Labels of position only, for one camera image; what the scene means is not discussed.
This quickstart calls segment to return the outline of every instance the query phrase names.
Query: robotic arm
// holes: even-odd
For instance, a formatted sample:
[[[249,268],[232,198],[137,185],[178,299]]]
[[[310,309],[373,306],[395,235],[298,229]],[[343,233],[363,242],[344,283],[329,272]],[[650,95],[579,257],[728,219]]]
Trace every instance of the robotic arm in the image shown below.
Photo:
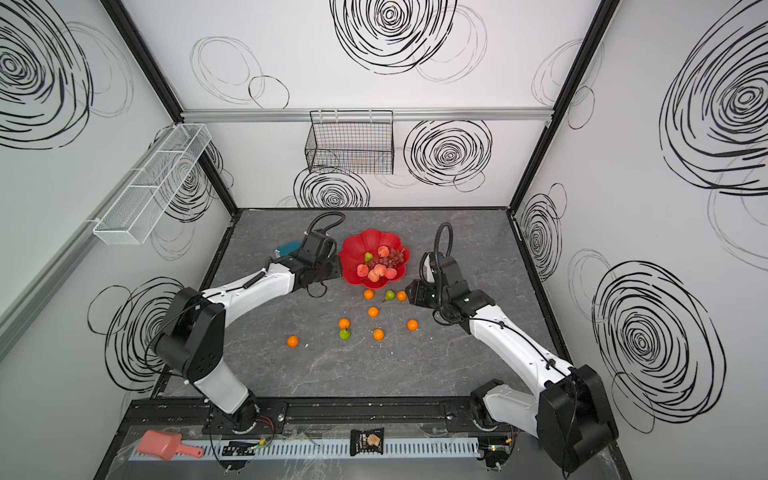
[[[313,230],[318,220],[337,216],[328,227]],[[267,258],[258,272],[226,285],[198,292],[181,290],[166,312],[165,324],[151,348],[171,368],[202,392],[229,419],[235,433],[247,433],[259,415],[253,393],[223,360],[224,329],[244,313],[272,298],[324,286],[341,276],[336,241],[326,232],[344,221],[340,212],[318,216],[307,228],[301,247]],[[446,254],[439,252],[448,228]],[[518,392],[499,380],[472,392],[472,413],[486,431],[502,423],[537,436],[550,457],[565,471],[579,465],[618,437],[611,407],[597,373],[574,368],[519,329],[482,290],[470,290],[450,257],[450,223],[438,229],[435,249],[424,253],[419,280],[407,288],[409,302],[433,309],[441,325],[460,325],[490,346],[525,382],[531,393]]]

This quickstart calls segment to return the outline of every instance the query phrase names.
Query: black metal frame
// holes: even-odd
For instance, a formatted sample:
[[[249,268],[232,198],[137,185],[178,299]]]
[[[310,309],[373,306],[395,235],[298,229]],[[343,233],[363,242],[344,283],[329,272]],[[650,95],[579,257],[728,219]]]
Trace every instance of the black metal frame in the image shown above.
[[[544,131],[541,132],[541,136],[536,142],[536,148],[533,150],[533,155],[531,155],[531,159],[525,167],[518,188],[515,190],[515,195],[512,197],[512,202],[509,204],[513,216],[522,204],[525,192],[527,192],[528,188],[531,186],[531,182],[533,182],[533,178],[541,165],[541,161],[544,160],[544,157],[549,150],[549,146],[551,145],[552,140],[554,140],[554,135],[557,133],[560,123],[568,112],[568,106],[571,104],[571,101],[576,94],[576,90],[579,88],[579,83],[584,77],[584,73],[586,73],[589,63],[592,61],[592,57],[602,41],[603,34],[611,23],[611,19],[613,18],[619,3],[621,3],[621,0],[602,0],[598,6],[597,12],[592,18],[592,23],[589,25],[587,35],[581,43],[581,47],[576,55],[576,60],[571,66],[568,76],[565,78],[565,83],[560,90],[558,99],[554,103],[552,120],[550,124],[544,128]]]
[[[554,138],[555,132],[559,128],[564,116],[568,111],[568,105],[578,89],[579,82],[586,72],[594,52],[602,39],[603,34],[621,0],[602,0],[598,10],[588,29],[586,37],[582,42],[576,60],[571,67],[566,78],[564,87],[558,96],[554,105],[554,114],[551,123],[545,127],[538,139],[533,155],[528,162],[522,179],[518,184],[515,195],[509,205],[504,207],[475,207],[465,210],[507,210],[508,220],[512,228],[515,241],[518,244],[523,257],[525,268],[531,279],[531,284],[544,315],[547,328],[553,339],[558,355],[571,361],[568,349],[563,340],[558,327],[557,320],[554,317],[552,308],[545,295],[544,287],[538,278],[538,274],[531,260],[528,247],[521,239],[519,228],[516,225],[514,215],[521,205],[523,197],[531,185],[533,178],[544,159],[546,152]],[[168,114],[174,122],[182,122],[181,113],[183,111],[179,101],[176,99],[170,85],[165,80],[157,63],[153,59],[149,48],[141,38],[136,25],[133,23],[130,15],[127,13],[121,0],[101,0],[101,4],[109,14],[113,23],[117,27],[125,43],[136,58],[144,75],[152,85],[158,98],[165,106]],[[237,225],[237,221],[243,212],[234,202],[229,190],[219,176],[216,168],[210,158],[204,153],[199,160],[200,166],[213,185],[222,203],[232,217],[230,226],[224,233],[216,254],[200,286],[202,290],[210,287],[216,270],[221,262],[223,253],[229,244],[230,238]],[[274,208],[268,210],[295,210]],[[300,209],[300,210],[323,210],[323,209]],[[370,208],[368,210],[408,210],[402,208]],[[444,207],[430,207],[414,210],[445,210]],[[168,424],[168,425],[189,425],[205,424],[209,413],[208,404],[201,398],[157,398],[161,396],[167,381],[170,378],[168,369],[164,370],[151,399],[134,400],[126,412],[118,431],[110,444],[106,455],[101,463],[95,478],[105,478],[111,460],[122,446],[122,442],[133,425],[146,425],[149,423]],[[371,423],[408,423],[408,422],[427,422],[443,425],[436,428],[443,428],[446,432],[467,432],[473,436],[484,438],[487,441],[496,442],[504,438],[499,438],[498,433],[483,432],[475,428],[471,421],[469,413],[469,401],[471,397],[360,397],[343,399],[317,399],[317,398],[264,398],[258,399],[258,404],[265,409],[280,409],[285,415],[287,421],[292,423],[313,423],[313,424],[350,424],[354,422]],[[282,431],[283,422],[276,425],[278,431]],[[247,435],[232,435],[232,438],[243,439]],[[619,473],[622,478],[631,479],[627,466],[618,446],[611,445],[611,456],[614,458]]]
[[[183,122],[184,119],[181,117],[181,112],[183,111],[181,104],[176,99],[174,92],[170,89],[170,85],[165,80],[163,72],[160,70],[160,67],[157,66],[157,62],[155,62],[149,51],[149,47],[144,43],[144,39],[136,29],[136,25],[128,14],[128,11],[125,9],[123,2],[121,0],[101,0],[101,4],[112,19],[114,26],[120,32],[120,35],[123,37],[123,41],[125,41],[125,44],[131,50],[134,58],[136,58],[136,62],[139,64],[139,67],[141,67],[144,76],[149,80],[149,84],[154,89],[155,94],[157,94],[157,97],[165,107],[168,115],[170,115],[170,119],[174,123]],[[203,169],[206,177],[208,177],[211,186],[213,186],[216,194],[221,199],[221,203],[223,203],[224,207],[227,209],[227,212],[229,212],[231,217],[236,215],[237,205],[235,204],[235,200],[227,189],[227,185],[221,180],[219,172],[216,170],[213,162],[211,162],[210,156],[206,151],[203,151],[197,163],[200,165],[200,168]]]

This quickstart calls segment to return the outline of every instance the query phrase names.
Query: black wire basket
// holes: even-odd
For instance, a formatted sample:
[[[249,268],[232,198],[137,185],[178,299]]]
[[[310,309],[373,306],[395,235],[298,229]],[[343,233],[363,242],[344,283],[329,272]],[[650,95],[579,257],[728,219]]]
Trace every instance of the black wire basket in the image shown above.
[[[356,174],[395,169],[392,111],[311,111],[304,155],[310,172],[337,167]]]

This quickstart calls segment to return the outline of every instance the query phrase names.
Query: white wall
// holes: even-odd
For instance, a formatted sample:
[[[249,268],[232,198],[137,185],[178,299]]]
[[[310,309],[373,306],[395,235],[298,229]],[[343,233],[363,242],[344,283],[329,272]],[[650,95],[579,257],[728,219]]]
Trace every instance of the white wall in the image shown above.
[[[14,75],[34,84],[35,76],[20,73],[23,61],[9,60],[11,44],[0,39],[0,198],[5,205],[0,214],[4,233],[0,309],[4,309],[133,167],[169,119],[97,0],[62,0],[52,7],[43,0],[29,2],[29,12],[35,6],[40,9],[31,17],[45,13],[53,28],[38,25],[36,34],[29,31],[30,25],[36,25],[33,20],[24,23],[11,13],[11,2],[0,2],[0,6],[4,25],[0,38],[18,35],[31,45],[26,51],[33,60],[45,64],[47,58],[51,64],[45,65],[70,72],[64,77],[69,82],[83,81],[80,85],[85,88],[74,90],[78,98],[91,89],[86,73],[90,72],[94,92],[88,117],[85,104],[69,96],[72,90],[64,100],[43,103],[23,96],[9,86],[9,78]],[[73,32],[70,36],[64,22],[80,23],[67,23]],[[69,45],[69,66],[64,66],[65,61],[55,66],[56,60],[51,60],[55,52],[35,50],[35,45],[45,43],[41,38],[50,37]],[[85,60],[79,57],[80,48]],[[13,58],[23,58],[23,53],[16,52]],[[40,72],[37,79],[50,80],[47,73]],[[10,101],[11,94],[24,101]],[[51,101],[53,107],[57,102],[64,105],[65,118],[51,112]],[[12,115],[36,114],[47,115],[49,122],[29,131],[9,132]],[[61,133],[50,136],[56,131]],[[23,149],[29,147],[47,150]],[[108,369],[127,388],[142,390],[154,383],[152,375],[131,379],[121,373],[111,342],[124,332],[108,337],[92,333],[87,319],[98,332],[107,332],[129,292],[146,282],[154,288],[141,298],[135,298],[134,292],[137,305],[162,307],[163,298],[181,286],[199,287],[229,216],[199,170],[181,192],[174,202],[188,207],[193,217],[164,215],[151,238],[139,247],[97,244],[0,362],[1,477],[92,478],[131,399],[110,379]],[[185,198],[198,196],[199,200],[182,205]],[[110,286],[115,287],[99,295]],[[145,346],[162,321],[146,313],[134,311],[129,316],[126,311],[118,317],[137,325],[137,346]]]
[[[768,197],[744,196],[766,193],[767,19],[765,1],[622,2],[594,116],[561,127],[517,213],[575,363],[606,385],[637,480],[768,468]],[[755,150],[724,153],[742,149]],[[707,171],[732,162],[749,168]]]
[[[186,109],[553,105],[598,3],[362,2],[372,10],[363,9],[366,13],[356,23],[345,10],[356,3],[342,0],[234,0],[215,7],[205,0],[126,2]],[[395,7],[406,4],[412,5],[410,14]],[[376,11],[376,5],[382,10]],[[326,201],[312,205],[508,205],[542,122],[494,121],[481,126],[492,134],[489,161],[465,148],[484,143],[473,133],[477,125],[436,127],[452,131],[439,135],[445,138],[440,145],[430,145],[421,169],[408,169],[403,153],[412,154],[406,138],[414,127],[411,122],[395,125],[392,174],[379,171],[374,176],[343,166],[352,174],[321,176],[323,193],[317,196]],[[307,168],[303,149],[309,123],[217,124],[213,129],[226,138],[219,146],[227,151],[227,168],[237,179],[233,192],[240,207],[308,204],[289,197],[296,196],[293,183]],[[439,177],[457,174],[458,180],[435,180],[423,170]],[[347,202],[343,192],[350,188],[364,201]]]

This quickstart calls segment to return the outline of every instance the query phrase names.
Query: blue object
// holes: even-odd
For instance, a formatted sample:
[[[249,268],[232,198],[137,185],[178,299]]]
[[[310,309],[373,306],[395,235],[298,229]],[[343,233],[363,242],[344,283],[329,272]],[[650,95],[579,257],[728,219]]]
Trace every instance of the blue object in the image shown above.
[[[285,245],[280,245],[275,249],[275,257],[282,257],[288,253],[298,250],[301,247],[301,242],[288,242]]]

